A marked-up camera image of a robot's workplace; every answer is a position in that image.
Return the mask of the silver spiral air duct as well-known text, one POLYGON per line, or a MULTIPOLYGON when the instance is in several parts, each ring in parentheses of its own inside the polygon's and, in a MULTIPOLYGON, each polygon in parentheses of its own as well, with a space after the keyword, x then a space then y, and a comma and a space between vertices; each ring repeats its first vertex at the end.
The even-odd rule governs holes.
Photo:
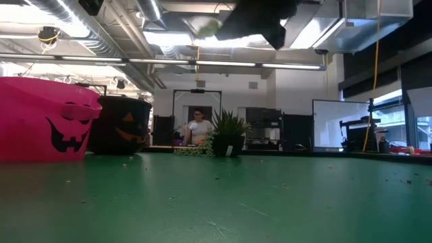
MULTIPOLYGON (((30 5, 39 8, 46 14, 56 17, 58 20, 69 26, 81 27, 84 31, 84 37, 90 41, 84 41, 84 46, 97 57, 126 57, 126 54, 119 45, 108 35, 105 29, 90 17, 80 6, 78 0, 25 0, 30 5)), ((155 84, 151 79, 139 71, 132 64, 115 67, 123 72, 126 77, 139 89, 153 92, 155 84)))

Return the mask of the black panel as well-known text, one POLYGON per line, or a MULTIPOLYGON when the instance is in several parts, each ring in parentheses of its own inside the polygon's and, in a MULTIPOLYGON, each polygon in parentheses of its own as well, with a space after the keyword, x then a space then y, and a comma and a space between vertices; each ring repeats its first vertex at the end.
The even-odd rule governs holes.
POLYGON ((173 142, 173 116, 156 115, 153 118, 153 144, 171 146, 173 142))

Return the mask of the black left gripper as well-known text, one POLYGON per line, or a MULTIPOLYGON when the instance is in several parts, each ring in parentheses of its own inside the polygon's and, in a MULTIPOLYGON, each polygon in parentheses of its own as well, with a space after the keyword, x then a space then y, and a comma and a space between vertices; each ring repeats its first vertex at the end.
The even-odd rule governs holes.
POLYGON ((104 0, 78 0, 79 4, 90 16, 97 16, 101 10, 104 0))

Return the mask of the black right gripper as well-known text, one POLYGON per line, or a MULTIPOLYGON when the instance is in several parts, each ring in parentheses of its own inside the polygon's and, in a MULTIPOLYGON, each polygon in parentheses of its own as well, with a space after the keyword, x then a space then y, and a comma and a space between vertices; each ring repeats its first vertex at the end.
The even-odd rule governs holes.
POLYGON ((238 0, 215 33, 219 41, 260 34, 275 49, 284 46, 286 29, 280 24, 296 15, 299 0, 238 0))

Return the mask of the small potted green plant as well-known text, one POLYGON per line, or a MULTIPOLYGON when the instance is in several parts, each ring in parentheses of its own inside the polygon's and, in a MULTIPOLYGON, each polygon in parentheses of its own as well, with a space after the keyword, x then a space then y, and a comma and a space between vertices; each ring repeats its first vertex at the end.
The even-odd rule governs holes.
POLYGON ((244 146, 245 133, 250 131, 250 124, 243 117, 225 109, 216 113, 211 123, 213 130, 201 144, 191 145, 190 148, 176 148, 174 153, 190 156, 237 157, 244 146))

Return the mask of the pink pumpkin bucket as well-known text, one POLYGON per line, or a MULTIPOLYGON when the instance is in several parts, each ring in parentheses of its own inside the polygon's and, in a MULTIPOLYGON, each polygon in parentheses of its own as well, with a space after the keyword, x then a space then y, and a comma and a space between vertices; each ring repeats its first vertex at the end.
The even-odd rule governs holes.
POLYGON ((73 84, 0 77, 0 162, 82 160, 99 97, 73 84))

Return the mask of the clear gummy candy wrapper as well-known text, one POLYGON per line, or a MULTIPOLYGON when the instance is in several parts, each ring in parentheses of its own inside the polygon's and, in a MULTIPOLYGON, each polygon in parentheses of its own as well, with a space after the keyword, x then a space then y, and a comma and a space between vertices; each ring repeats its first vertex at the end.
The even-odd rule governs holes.
POLYGON ((212 37, 222 27, 220 20, 208 16, 192 17, 187 19, 186 23, 196 38, 212 37))

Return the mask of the linear ceiling light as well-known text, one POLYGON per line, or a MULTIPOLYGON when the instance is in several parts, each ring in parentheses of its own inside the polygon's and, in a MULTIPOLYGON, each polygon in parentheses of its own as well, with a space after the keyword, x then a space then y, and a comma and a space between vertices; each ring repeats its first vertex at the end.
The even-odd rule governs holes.
POLYGON ((136 59, 127 57, 85 57, 85 56, 67 56, 67 55, 35 55, 20 53, 0 53, 0 59, 10 61, 44 61, 54 62, 82 62, 82 63, 102 63, 103 65, 123 65, 123 64, 163 64, 163 65, 196 65, 196 66, 221 66, 233 68, 264 68, 275 70, 311 70, 324 71, 324 65, 305 65, 299 63, 253 63, 253 62, 235 62, 235 61, 207 61, 192 59, 136 59))

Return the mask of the black aluminium rig frame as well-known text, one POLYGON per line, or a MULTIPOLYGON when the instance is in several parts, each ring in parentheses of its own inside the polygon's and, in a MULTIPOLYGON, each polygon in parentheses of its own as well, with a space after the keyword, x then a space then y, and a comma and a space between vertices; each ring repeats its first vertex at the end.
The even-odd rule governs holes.
POLYGON ((405 163, 412 165, 432 166, 432 156, 396 155, 380 153, 345 153, 345 152, 310 152, 310 151, 241 151, 238 157, 316 157, 316 158, 349 158, 405 163))

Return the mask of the black pumpkin bucket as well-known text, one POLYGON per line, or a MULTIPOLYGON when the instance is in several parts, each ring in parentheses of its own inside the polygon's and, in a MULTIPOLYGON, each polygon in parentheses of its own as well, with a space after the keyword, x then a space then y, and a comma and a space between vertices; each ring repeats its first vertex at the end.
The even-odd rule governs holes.
POLYGON ((145 147, 152 105, 129 97, 102 96, 87 149, 98 155, 132 155, 145 147))

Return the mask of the background black rig frame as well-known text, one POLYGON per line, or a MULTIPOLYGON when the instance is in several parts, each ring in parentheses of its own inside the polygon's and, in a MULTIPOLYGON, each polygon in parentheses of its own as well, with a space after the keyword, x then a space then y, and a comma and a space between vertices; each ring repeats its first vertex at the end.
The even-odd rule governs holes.
POLYGON ((194 119, 194 109, 200 107, 205 114, 205 119, 212 122, 213 116, 222 110, 222 92, 203 88, 174 89, 171 104, 171 116, 174 117, 173 130, 178 132, 182 139, 180 145, 191 146, 185 144, 184 133, 185 127, 194 119))

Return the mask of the person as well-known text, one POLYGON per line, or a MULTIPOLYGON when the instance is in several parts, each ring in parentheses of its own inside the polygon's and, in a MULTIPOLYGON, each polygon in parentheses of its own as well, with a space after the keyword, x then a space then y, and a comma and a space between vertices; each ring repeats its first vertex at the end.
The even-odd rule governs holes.
POLYGON ((188 123, 188 125, 185 127, 185 144, 186 145, 199 145, 201 144, 206 138, 209 132, 213 130, 212 123, 205 119, 205 114, 203 110, 200 107, 197 107, 193 111, 194 119, 188 123), (199 129, 197 131, 190 131, 188 126, 191 122, 196 122, 199 124, 199 129))

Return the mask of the black shelf unit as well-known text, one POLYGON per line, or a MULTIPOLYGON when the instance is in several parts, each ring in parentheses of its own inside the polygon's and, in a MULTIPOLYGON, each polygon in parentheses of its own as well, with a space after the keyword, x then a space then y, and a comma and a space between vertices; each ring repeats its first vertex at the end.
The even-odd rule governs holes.
POLYGON ((246 134, 246 150, 280 150, 281 130, 283 127, 280 109, 247 107, 246 122, 250 124, 250 132, 246 134))

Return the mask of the rectangular metal air duct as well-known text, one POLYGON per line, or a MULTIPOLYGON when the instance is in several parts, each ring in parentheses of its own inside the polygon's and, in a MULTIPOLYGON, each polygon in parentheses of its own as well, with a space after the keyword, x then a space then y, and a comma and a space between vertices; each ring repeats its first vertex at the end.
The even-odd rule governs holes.
POLYGON ((290 49, 362 51, 414 15, 416 0, 302 0, 285 25, 290 49))

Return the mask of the black cabinet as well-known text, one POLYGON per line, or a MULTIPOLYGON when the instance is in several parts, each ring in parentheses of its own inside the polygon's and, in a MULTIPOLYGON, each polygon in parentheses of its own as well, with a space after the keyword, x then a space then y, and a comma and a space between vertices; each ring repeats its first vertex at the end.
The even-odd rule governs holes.
POLYGON ((283 116, 283 139, 288 143, 306 144, 313 137, 313 117, 311 115, 283 116))

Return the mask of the whiteboard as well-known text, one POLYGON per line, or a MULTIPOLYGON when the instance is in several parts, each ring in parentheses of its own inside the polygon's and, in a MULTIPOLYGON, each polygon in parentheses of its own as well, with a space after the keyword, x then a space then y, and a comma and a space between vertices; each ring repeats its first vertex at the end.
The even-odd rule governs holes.
POLYGON ((360 120, 369 115, 368 108, 368 103, 313 100, 314 149, 342 149, 347 135, 340 122, 360 120))

